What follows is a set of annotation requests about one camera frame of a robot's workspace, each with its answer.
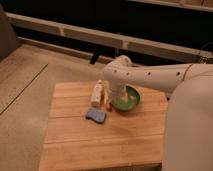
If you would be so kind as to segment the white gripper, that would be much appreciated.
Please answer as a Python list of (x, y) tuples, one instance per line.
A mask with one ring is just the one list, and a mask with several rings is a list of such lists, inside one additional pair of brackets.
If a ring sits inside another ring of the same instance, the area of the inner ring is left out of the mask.
[(122, 83), (110, 83), (108, 88), (109, 97), (111, 99), (119, 98), (124, 102), (128, 102), (126, 85)]

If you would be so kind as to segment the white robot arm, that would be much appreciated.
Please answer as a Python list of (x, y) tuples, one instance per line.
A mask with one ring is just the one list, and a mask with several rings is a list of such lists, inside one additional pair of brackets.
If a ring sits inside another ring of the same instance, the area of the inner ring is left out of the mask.
[(103, 74), (111, 97), (123, 95), (127, 84), (169, 95), (162, 171), (213, 171), (213, 64), (134, 67), (122, 55)]

